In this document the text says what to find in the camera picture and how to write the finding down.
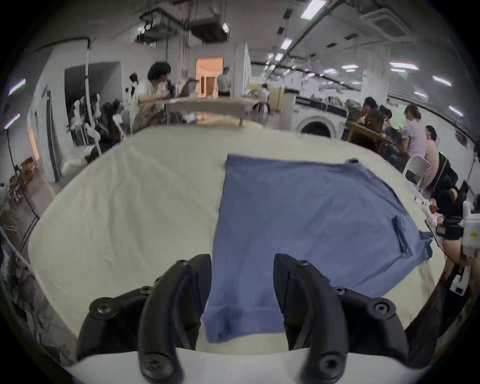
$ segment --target wooden table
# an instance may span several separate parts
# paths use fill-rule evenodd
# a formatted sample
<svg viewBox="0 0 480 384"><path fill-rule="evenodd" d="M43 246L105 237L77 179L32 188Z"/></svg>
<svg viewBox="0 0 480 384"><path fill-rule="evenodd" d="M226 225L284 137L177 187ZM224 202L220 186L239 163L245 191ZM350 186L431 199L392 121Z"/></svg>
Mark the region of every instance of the wooden table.
<svg viewBox="0 0 480 384"><path fill-rule="evenodd" d="M349 143L352 142L353 133L358 133L375 140L375 142L377 143L377 152L382 144L391 144L397 147L397 144L392 139L382 136L380 133L375 132L374 130L366 127L363 124L359 124L355 121L349 121L347 122L347 127L350 129L347 137L347 141Z"/></svg>

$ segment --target white chair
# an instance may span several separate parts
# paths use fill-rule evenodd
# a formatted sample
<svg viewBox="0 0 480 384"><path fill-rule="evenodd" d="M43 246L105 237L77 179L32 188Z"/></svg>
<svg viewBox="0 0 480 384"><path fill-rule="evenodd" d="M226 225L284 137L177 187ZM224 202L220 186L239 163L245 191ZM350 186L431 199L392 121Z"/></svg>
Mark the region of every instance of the white chair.
<svg viewBox="0 0 480 384"><path fill-rule="evenodd" d="M420 186L420 183L423 179L423 174L431 166L431 164L425 160L420 155L413 155L408 159L405 168L403 169L403 176L407 174L407 171L413 172L415 175L420 177L420 180L417 183L417 188Z"/></svg>

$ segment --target black hair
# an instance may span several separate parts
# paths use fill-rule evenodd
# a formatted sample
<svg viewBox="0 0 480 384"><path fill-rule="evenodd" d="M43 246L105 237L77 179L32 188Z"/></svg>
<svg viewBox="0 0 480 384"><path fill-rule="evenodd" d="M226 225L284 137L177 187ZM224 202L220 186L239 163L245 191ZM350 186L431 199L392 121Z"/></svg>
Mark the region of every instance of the black hair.
<svg viewBox="0 0 480 384"><path fill-rule="evenodd" d="M430 136L432 137L433 141L437 141L437 132L435 132L435 128L431 125L427 125L425 129L430 132Z"/></svg>
<svg viewBox="0 0 480 384"><path fill-rule="evenodd" d="M380 112L382 112L387 119L392 118L392 111L389 110L388 108L385 108L385 106L380 105Z"/></svg>
<svg viewBox="0 0 480 384"><path fill-rule="evenodd" d="M368 105L372 109L377 109L378 108L377 102L375 101L375 99L373 97L370 97L370 96L368 96L365 99L365 102L363 103L363 105Z"/></svg>
<svg viewBox="0 0 480 384"><path fill-rule="evenodd" d="M170 64L166 61L157 61L154 65L150 67L147 74L148 80L159 80L162 76L167 76L172 72Z"/></svg>
<svg viewBox="0 0 480 384"><path fill-rule="evenodd" d="M416 104L408 104L407 107L405 108L404 114L406 115L407 112L410 112L414 119L417 119L417 120L421 119L421 114Z"/></svg>

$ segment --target white table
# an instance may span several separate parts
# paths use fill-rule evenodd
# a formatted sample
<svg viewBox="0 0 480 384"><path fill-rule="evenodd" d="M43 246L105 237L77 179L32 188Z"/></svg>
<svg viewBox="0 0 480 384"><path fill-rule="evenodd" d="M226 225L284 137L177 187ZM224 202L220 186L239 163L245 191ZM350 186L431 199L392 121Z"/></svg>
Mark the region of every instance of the white table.
<svg viewBox="0 0 480 384"><path fill-rule="evenodd" d="M151 127L95 160L47 208L28 244L50 304L78 335L88 306L152 285L178 259L212 254L229 153L272 159L343 163L356 157L396 192L421 230L425 215L402 174L372 151L291 132L229 128ZM416 267L385 297L406 328L438 281L444 256ZM284 334L249 335L197 350L269 354L288 350Z"/></svg>
<svg viewBox="0 0 480 384"><path fill-rule="evenodd" d="M230 115L240 119L239 126L250 111L250 108L258 103L257 99L250 97L219 97L197 98L179 97L165 101L167 112L167 125L170 124L170 113L172 112L207 112L218 115Z"/></svg>

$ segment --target pink shirt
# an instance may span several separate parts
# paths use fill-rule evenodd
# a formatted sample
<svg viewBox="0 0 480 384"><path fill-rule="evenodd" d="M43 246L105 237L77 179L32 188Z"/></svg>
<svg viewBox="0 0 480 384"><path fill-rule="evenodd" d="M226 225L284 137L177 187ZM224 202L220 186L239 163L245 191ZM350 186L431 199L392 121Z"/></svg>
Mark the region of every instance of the pink shirt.
<svg viewBox="0 0 480 384"><path fill-rule="evenodd" d="M421 181L420 185L420 189L422 190L428 187L433 181L440 164L437 144L435 144L435 141L433 140L427 140L427 154L425 155L425 160L427 160L431 166L423 174L423 180Z"/></svg>
<svg viewBox="0 0 480 384"><path fill-rule="evenodd" d="M414 119L405 121L402 137L404 139L410 138L407 149L408 157L412 157L413 155L425 157L427 153L427 136L418 120Z"/></svg>

